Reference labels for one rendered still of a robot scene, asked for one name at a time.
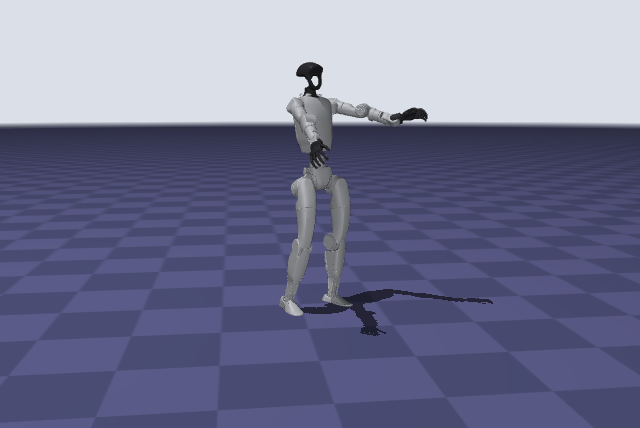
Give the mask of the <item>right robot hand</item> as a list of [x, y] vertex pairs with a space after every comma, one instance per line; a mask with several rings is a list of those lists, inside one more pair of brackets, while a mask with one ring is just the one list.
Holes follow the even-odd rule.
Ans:
[[325, 164], [325, 162], [320, 157], [320, 153], [326, 160], [329, 160], [328, 157], [326, 157], [326, 155], [323, 153], [322, 150], [323, 150], [323, 148], [325, 148], [327, 151], [329, 151], [330, 148], [328, 146], [324, 145], [321, 139], [317, 139], [317, 141], [314, 141], [311, 144], [310, 148], [311, 148], [310, 162], [311, 162], [311, 164], [313, 165], [314, 168], [317, 169], [317, 166], [315, 165], [314, 161], [316, 162], [316, 164], [319, 167], [321, 167], [321, 164], [318, 162], [317, 158], [321, 161], [321, 163]]

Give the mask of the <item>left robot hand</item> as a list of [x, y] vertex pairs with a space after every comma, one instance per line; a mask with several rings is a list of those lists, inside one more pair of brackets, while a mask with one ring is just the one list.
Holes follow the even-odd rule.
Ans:
[[428, 115], [426, 113], [426, 111], [422, 108], [410, 108], [406, 111], [403, 112], [403, 114], [397, 113], [394, 115], [390, 116], [390, 120], [400, 120], [400, 124], [403, 123], [403, 121], [407, 120], [414, 120], [414, 119], [423, 119], [425, 122], [427, 119]]

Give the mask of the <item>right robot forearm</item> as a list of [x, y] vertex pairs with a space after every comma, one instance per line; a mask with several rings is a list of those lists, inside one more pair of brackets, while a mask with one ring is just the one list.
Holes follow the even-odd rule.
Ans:
[[314, 141], [317, 141], [317, 139], [321, 139], [321, 136], [318, 135], [315, 124], [312, 122], [307, 122], [305, 114], [302, 114], [300, 116], [300, 126], [303, 134], [306, 135], [307, 141], [310, 143], [310, 146]]

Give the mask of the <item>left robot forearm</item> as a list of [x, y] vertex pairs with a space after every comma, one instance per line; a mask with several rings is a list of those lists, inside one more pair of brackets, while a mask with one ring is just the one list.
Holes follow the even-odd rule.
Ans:
[[394, 114], [389, 114], [387, 112], [379, 111], [376, 108], [370, 107], [369, 113], [366, 117], [369, 119], [369, 121], [377, 121], [386, 125], [391, 125], [393, 127], [398, 126], [400, 124], [400, 120], [390, 120], [391, 115]]

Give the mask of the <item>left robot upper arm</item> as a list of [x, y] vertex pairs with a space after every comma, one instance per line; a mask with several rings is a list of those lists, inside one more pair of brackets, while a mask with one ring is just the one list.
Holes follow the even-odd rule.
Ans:
[[357, 118], [364, 118], [368, 115], [370, 107], [368, 104], [363, 103], [357, 105], [355, 108], [353, 105], [345, 102], [341, 102], [335, 98], [327, 98], [331, 103], [332, 114], [342, 114]]

